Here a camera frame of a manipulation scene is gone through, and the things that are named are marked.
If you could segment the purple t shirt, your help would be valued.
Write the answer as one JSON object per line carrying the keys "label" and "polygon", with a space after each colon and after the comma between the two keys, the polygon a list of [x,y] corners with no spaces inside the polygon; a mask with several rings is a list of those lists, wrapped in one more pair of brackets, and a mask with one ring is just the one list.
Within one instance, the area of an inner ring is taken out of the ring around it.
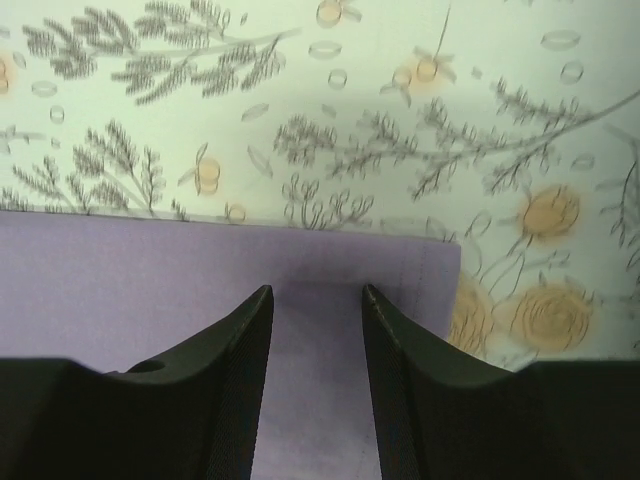
{"label": "purple t shirt", "polygon": [[125,370],[270,285],[254,477],[376,479],[362,288],[445,336],[460,263],[402,235],[5,212],[1,352]]}

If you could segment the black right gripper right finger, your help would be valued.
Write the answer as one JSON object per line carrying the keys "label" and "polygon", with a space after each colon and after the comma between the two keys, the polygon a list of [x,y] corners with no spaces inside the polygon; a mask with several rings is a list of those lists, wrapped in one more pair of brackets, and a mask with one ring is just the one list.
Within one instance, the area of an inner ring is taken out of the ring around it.
{"label": "black right gripper right finger", "polygon": [[635,479],[639,364],[541,361],[511,372],[362,292],[385,479]]}

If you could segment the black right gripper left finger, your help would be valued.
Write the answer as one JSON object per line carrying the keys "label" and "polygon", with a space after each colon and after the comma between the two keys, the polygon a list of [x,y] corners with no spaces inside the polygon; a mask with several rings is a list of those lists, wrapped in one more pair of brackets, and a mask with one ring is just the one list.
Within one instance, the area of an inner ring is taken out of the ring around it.
{"label": "black right gripper left finger", "polygon": [[64,358],[1,362],[5,479],[247,479],[273,325],[262,286],[125,372]]}

